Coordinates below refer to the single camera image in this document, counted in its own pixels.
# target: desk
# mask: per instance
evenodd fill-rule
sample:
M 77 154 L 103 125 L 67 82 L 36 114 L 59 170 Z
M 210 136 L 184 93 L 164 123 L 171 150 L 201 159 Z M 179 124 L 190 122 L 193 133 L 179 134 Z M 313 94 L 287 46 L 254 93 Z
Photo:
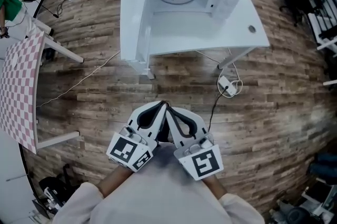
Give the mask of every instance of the desk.
M 25 148 L 36 153 L 79 136 L 78 131 L 39 142 L 36 130 L 36 88 L 44 46 L 83 63 L 83 58 L 45 36 L 44 32 L 26 38 L 7 49 L 0 82 L 0 128 Z
M 149 78 L 154 77 L 147 68 L 151 55 L 230 48 L 232 55 L 219 64 L 219 68 L 223 68 L 256 47 L 270 46 L 252 1 L 239 0 L 224 22 L 203 12 L 154 13 L 150 18 L 151 26 L 141 36 L 148 40 L 149 45 L 140 50 L 136 45 L 140 36 L 134 32 L 141 29 L 146 11 L 135 0 L 121 0 L 121 59 Z M 137 61 L 137 52 L 142 54 L 143 62 Z

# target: white table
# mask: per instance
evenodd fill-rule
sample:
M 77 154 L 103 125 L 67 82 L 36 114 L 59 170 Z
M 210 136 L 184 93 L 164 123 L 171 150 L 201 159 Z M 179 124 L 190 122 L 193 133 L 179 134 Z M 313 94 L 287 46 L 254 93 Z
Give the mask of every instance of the white table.
M 148 68 L 151 55 L 226 47 L 232 54 L 219 64 L 223 68 L 256 47 L 270 46 L 251 0 L 239 0 L 224 23 L 202 12 L 162 12 L 150 17 L 145 1 L 121 0 L 121 59 L 150 79 L 154 78 Z M 142 28 L 147 19 L 151 25 Z M 149 45 L 137 46 L 140 39 Z

